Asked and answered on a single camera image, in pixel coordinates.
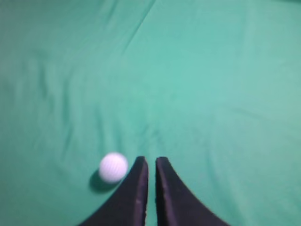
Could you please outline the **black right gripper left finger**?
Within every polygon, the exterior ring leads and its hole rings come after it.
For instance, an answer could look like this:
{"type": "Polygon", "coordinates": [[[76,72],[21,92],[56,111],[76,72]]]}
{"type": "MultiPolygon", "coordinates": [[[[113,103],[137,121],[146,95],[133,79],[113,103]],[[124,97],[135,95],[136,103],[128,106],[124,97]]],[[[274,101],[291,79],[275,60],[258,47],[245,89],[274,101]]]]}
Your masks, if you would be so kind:
{"type": "Polygon", "coordinates": [[[144,156],[136,158],[130,172],[111,197],[81,226],[144,226],[149,169],[144,156]]]}

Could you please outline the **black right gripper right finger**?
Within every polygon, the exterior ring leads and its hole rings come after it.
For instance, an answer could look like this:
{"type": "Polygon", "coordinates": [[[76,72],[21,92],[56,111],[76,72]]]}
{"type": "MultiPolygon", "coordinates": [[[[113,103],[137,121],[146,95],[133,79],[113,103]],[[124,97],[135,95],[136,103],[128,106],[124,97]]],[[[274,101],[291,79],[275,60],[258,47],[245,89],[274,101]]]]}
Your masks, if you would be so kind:
{"type": "Polygon", "coordinates": [[[156,212],[159,226],[226,226],[179,178],[167,157],[156,159],[156,212]]]}

